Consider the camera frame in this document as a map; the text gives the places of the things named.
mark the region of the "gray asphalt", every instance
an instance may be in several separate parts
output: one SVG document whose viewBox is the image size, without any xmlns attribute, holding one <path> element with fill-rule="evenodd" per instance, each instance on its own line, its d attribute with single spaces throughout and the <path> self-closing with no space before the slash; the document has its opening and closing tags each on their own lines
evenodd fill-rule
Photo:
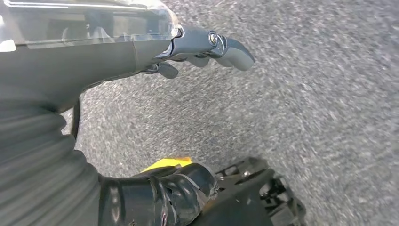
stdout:
<svg viewBox="0 0 399 226">
<path fill-rule="evenodd" d="M 252 155 L 288 177 L 309 225 L 399 225 L 399 1 L 167 0 L 240 40 L 256 65 L 177 65 L 84 95 L 78 149 L 129 176 L 167 156 Z"/>
</svg>

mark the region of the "cable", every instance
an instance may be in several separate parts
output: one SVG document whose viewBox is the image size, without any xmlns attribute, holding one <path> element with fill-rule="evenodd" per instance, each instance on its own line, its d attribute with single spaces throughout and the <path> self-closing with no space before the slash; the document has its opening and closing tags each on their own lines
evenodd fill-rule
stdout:
<svg viewBox="0 0 399 226">
<path fill-rule="evenodd" d="M 71 134 L 75 138 L 75 142 L 78 138 L 79 124 L 80 124 L 80 98 L 78 98 L 78 101 L 73 106 L 73 113 L 72 113 Z"/>
</svg>

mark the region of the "yellow fairing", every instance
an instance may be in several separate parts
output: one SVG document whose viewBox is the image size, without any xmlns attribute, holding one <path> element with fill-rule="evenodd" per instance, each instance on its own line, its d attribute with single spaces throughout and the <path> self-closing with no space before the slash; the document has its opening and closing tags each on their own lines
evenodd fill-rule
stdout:
<svg viewBox="0 0 399 226">
<path fill-rule="evenodd" d="M 188 164 L 191 164 L 191 158 L 186 157 L 186 158 L 175 158 L 175 159 L 161 159 L 158 162 L 154 163 L 153 165 L 149 166 L 148 168 L 146 168 L 145 170 L 143 170 L 142 172 L 151 170 L 151 169 L 155 169 L 155 168 L 159 168 L 159 167 L 164 167 L 164 166 L 186 166 Z"/>
</svg>

